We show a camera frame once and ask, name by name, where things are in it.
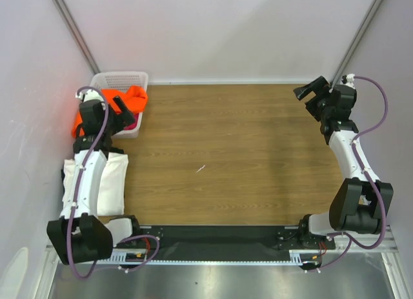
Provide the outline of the orange t shirt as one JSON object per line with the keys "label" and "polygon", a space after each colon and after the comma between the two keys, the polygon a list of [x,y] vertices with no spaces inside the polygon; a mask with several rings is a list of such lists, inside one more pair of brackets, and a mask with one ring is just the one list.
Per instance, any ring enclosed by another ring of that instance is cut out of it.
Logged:
{"label": "orange t shirt", "polygon": [[[101,97],[101,95],[96,92],[97,89],[98,88],[95,88],[95,87],[81,87],[79,89],[80,92],[82,93],[81,100],[83,100],[84,97],[88,96],[88,94],[91,92],[92,97],[97,96],[100,99],[103,105],[103,109],[105,109],[105,102],[103,98]],[[114,88],[103,88],[103,89],[98,89],[98,90],[102,93],[102,95],[104,95],[105,99],[108,102],[108,105],[111,108],[112,108],[112,98],[114,98],[115,96],[120,96],[125,106],[131,112],[133,112],[134,115],[140,112],[143,113],[148,103],[148,94],[146,93],[146,90],[137,85],[129,86],[126,92],[122,92]]]}

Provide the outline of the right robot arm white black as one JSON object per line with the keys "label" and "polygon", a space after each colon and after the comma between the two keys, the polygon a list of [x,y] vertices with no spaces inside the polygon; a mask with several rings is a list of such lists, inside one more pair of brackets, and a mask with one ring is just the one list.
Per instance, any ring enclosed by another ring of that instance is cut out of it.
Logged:
{"label": "right robot arm white black", "polygon": [[360,131],[350,115],[357,101],[355,74],[345,74],[337,85],[319,76],[294,89],[298,100],[310,93],[306,110],[320,124],[325,143],[334,153],[341,174],[341,184],[328,212],[308,214],[299,222],[297,240],[310,249],[321,237],[333,239],[345,235],[351,244],[366,250],[379,247],[385,238],[387,214],[394,195],[390,183],[381,181],[363,152],[360,138],[380,127],[387,118]]}

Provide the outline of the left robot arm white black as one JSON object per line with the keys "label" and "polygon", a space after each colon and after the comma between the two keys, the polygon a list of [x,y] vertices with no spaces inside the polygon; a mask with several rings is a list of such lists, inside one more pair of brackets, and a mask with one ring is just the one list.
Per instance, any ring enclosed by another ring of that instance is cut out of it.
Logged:
{"label": "left robot arm white black", "polygon": [[57,220],[48,222],[46,233],[65,265],[108,259],[114,247],[136,247],[142,240],[135,216],[115,218],[103,224],[97,217],[101,177],[112,148],[112,136],[133,124],[134,115],[119,96],[112,99],[86,86],[76,92],[82,122],[76,128],[74,177],[65,189],[67,200]]}

